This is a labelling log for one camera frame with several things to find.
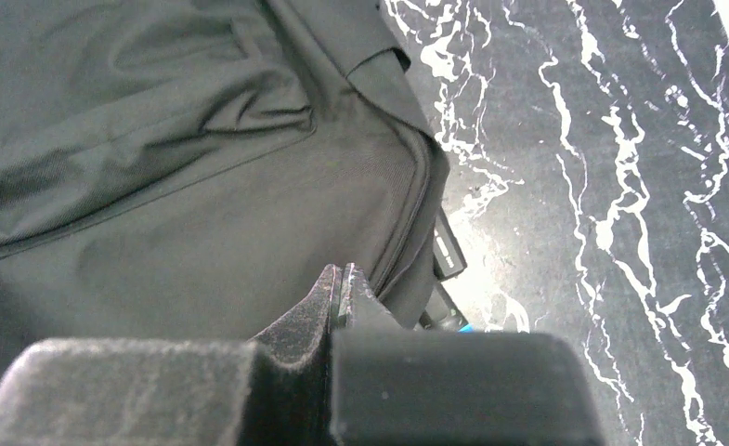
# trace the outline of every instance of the black bag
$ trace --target black bag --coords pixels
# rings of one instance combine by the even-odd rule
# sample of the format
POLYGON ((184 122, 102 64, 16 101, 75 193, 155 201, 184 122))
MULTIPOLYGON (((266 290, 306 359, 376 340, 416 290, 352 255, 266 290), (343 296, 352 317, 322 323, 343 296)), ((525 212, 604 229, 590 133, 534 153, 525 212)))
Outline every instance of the black bag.
POLYGON ((355 262, 406 327, 449 166, 365 0, 0 1, 0 374, 235 339, 355 262))

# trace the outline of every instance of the bag pocket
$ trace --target bag pocket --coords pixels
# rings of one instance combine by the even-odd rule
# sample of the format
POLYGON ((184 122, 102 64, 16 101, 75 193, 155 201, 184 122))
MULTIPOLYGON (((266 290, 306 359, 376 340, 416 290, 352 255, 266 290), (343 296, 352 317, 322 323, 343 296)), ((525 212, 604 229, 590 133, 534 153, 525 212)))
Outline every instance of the bag pocket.
MULTIPOLYGON (((254 1, 216 10, 134 1, 72 14, 29 45, 45 51, 65 44, 68 28, 87 29, 86 53, 54 80, 82 110, 0 147, 0 247, 90 216, 253 135, 268 151, 311 132, 306 92, 254 1)), ((237 162, 257 156, 247 149, 237 162)))

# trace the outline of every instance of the marble surface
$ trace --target marble surface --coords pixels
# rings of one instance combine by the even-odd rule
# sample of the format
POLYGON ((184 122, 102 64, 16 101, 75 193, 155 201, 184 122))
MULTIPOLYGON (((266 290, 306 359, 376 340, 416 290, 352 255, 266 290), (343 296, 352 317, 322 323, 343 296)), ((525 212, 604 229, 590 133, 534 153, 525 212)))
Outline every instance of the marble surface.
POLYGON ((386 0, 482 330, 559 335, 611 445, 729 446, 729 42, 709 0, 386 0))

